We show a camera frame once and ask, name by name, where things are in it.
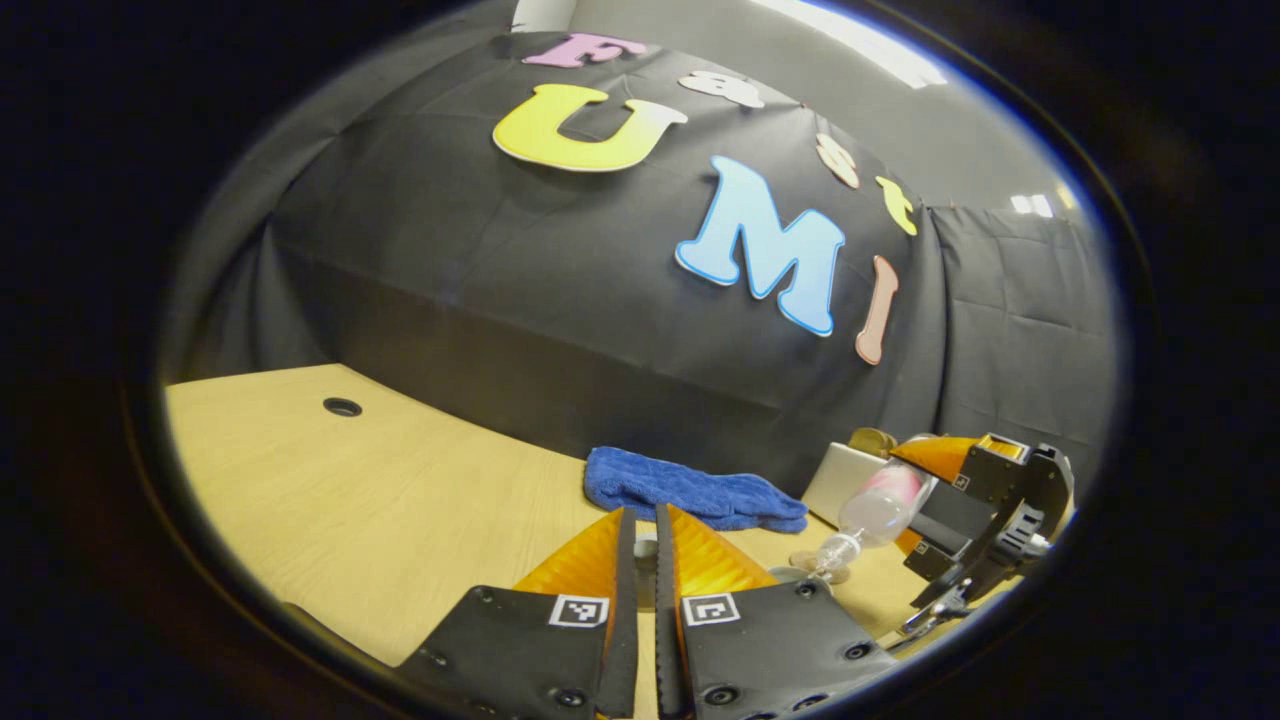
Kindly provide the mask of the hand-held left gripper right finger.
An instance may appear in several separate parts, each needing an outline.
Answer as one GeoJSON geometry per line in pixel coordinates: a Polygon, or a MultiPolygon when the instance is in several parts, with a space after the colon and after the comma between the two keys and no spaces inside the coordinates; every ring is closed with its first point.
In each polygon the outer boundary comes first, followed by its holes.
{"type": "Polygon", "coordinates": [[[895,667],[810,578],[782,582],[690,512],[655,509],[663,719],[809,719],[895,667]]]}

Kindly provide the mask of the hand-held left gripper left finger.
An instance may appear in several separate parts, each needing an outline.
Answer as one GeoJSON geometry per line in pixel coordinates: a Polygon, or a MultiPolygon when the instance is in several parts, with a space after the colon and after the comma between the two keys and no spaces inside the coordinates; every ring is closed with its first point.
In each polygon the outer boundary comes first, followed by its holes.
{"type": "Polygon", "coordinates": [[[594,521],[511,588],[466,591],[397,669],[466,719],[628,719],[635,514],[594,521]]]}

